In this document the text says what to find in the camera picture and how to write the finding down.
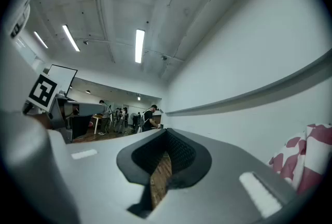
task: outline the black mesh pad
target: black mesh pad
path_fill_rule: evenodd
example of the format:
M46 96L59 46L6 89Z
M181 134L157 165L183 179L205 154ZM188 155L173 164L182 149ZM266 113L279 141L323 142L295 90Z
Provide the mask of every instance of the black mesh pad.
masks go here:
M163 129L121 150L117 165L129 182L147 186L165 151L172 163L169 189L193 186L207 174L212 164L205 147L173 129Z

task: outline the screen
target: screen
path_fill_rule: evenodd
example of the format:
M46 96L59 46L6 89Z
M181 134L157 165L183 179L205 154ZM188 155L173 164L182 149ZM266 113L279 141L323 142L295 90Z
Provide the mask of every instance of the screen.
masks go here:
M69 86L77 73L76 69L62 67L58 65L51 65L48 76L58 84L58 92L63 90L68 94Z

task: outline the red and white cloth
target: red and white cloth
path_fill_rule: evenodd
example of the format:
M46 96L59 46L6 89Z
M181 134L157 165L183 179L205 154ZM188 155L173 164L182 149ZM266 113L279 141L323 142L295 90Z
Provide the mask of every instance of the red and white cloth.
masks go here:
M268 165L300 194L320 183L331 156L332 126L311 124L291 137Z

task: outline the wooden floor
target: wooden floor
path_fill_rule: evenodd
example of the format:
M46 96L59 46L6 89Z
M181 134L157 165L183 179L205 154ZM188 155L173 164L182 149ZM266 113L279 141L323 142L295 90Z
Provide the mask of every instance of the wooden floor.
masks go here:
M105 135L99 135L98 131L97 134L95 135L94 128L89 128L87 134L74 139L73 143L101 141L101 140L114 139L130 135L134 136L131 130L132 130L131 128L127 128L123 130L122 134L118 134L113 132L113 129L110 129L109 133ZM153 208L155 208L160 203L160 201L165 197L167 192L167 181L172 176L171 160L166 152L164 153L163 156L164 157L161 159L155 172L152 174L150 178L151 198L152 198Z

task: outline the ceiling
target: ceiling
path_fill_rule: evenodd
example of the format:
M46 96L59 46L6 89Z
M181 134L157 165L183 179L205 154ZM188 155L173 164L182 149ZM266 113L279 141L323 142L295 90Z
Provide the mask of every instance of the ceiling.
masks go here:
M127 91L127 90L122 90L122 89L117 89L117 88L112 88L108 87L105 85L101 85L95 82L90 82L84 79L80 79L75 77L72 81L71 86L73 89L85 92L89 90L91 92L91 95L101 97L103 99L107 99L110 101L115 101L115 102L127 102L127 101L137 101L137 97L139 96L141 98L142 103L157 103L160 101L160 98L157 97L152 97L144 94L138 94L135 92Z
M235 1L32 0L27 29L38 31L54 60L95 59L101 66L115 63L168 81ZM80 53L66 38L64 24ZM146 31L141 64L135 63L136 29Z

